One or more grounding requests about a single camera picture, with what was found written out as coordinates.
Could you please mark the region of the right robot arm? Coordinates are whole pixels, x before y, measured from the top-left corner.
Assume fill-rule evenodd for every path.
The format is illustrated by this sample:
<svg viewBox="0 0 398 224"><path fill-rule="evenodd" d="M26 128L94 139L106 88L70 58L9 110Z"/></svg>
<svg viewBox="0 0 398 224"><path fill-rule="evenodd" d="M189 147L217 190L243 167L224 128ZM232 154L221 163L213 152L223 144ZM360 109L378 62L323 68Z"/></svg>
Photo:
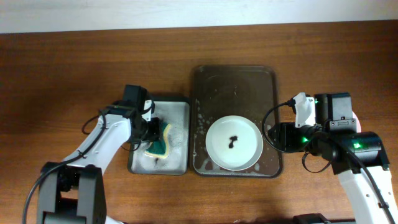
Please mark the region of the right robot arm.
<svg viewBox="0 0 398 224"><path fill-rule="evenodd" d="M281 153L320 156L333 169L351 204L356 223L397 223L390 162L381 138L362 132L349 93L299 93L284 102L293 122L261 127Z"/></svg>

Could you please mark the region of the green yellow sponge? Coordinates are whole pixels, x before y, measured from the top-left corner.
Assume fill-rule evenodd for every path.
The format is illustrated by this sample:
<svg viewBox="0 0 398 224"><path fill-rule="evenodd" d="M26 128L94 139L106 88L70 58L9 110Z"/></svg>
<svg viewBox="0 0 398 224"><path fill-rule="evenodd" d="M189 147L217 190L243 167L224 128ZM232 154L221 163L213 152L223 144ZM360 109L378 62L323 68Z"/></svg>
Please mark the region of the green yellow sponge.
<svg viewBox="0 0 398 224"><path fill-rule="evenodd" d="M150 146L145 150L145 155L154 157L156 159L165 159L170 151L169 144L169 131L171 125L169 123L161 124L161 138L150 144Z"/></svg>

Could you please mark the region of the pale green plate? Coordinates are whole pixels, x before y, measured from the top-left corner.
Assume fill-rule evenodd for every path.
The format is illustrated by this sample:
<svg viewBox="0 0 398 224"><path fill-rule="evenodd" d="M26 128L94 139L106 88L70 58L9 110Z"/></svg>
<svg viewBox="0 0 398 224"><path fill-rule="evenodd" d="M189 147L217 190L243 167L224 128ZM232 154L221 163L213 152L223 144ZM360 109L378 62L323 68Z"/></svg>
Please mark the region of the pale green plate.
<svg viewBox="0 0 398 224"><path fill-rule="evenodd" d="M259 128L249 119L230 115L208 129L205 146L210 159L226 170L241 171L254 165L263 152Z"/></svg>

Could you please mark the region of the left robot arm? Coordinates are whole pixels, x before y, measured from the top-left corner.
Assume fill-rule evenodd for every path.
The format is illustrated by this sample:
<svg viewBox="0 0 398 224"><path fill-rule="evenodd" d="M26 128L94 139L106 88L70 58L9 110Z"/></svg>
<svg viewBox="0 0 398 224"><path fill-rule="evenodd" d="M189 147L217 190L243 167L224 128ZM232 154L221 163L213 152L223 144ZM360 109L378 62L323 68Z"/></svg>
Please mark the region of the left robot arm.
<svg viewBox="0 0 398 224"><path fill-rule="evenodd" d="M137 85L126 85L120 100L99 110L83 143L63 161L43 166L32 188L39 192L37 223L116 223L107 214L105 170L124 143L135 151L160 138L154 110L151 94Z"/></svg>

